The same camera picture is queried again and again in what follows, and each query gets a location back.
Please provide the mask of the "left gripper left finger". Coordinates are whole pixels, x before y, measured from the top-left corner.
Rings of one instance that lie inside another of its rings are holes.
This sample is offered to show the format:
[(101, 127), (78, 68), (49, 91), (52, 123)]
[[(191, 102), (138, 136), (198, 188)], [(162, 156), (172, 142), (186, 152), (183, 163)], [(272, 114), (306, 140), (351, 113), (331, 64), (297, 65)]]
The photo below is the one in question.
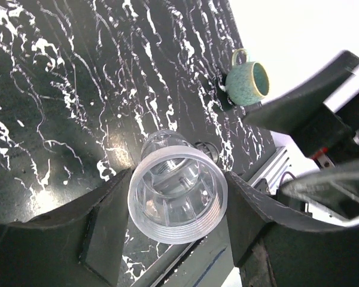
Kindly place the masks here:
[(132, 171), (32, 218), (0, 224), (0, 286), (116, 286)]

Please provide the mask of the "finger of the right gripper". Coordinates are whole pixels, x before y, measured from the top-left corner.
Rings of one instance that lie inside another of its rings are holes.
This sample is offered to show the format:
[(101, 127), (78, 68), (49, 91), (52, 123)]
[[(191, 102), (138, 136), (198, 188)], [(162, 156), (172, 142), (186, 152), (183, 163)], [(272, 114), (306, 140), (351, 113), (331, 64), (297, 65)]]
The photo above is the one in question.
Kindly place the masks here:
[(359, 57), (343, 51), (314, 76), (287, 94), (244, 116), (244, 123), (290, 135), (310, 119), (359, 66)]
[(343, 221), (359, 217), (359, 168), (311, 173), (282, 184), (280, 190)]

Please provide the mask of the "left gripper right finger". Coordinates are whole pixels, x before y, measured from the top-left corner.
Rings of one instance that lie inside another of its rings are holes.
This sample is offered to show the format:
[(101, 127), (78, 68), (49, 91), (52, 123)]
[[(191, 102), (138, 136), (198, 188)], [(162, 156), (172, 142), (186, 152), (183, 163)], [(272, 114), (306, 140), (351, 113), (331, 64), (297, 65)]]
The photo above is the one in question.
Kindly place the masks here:
[(233, 172), (226, 180), (230, 245), (243, 286), (359, 286), (359, 224), (318, 221)]

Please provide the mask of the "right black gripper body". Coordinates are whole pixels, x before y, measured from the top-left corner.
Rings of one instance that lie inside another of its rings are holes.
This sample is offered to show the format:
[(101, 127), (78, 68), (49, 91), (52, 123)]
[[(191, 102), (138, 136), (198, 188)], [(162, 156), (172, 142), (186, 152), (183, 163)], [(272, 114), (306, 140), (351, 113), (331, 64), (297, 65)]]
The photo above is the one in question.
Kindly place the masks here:
[(325, 166), (359, 158), (359, 72), (291, 133), (302, 154)]

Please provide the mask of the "clear plastic canister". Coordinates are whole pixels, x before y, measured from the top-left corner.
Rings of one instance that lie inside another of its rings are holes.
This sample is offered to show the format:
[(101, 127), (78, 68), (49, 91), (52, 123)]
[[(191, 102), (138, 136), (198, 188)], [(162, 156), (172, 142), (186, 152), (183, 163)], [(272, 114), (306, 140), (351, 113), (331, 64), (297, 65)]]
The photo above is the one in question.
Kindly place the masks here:
[(222, 220), (228, 186), (210, 142), (189, 143), (181, 134), (149, 135), (129, 184), (128, 210), (147, 237), (169, 245), (197, 241)]

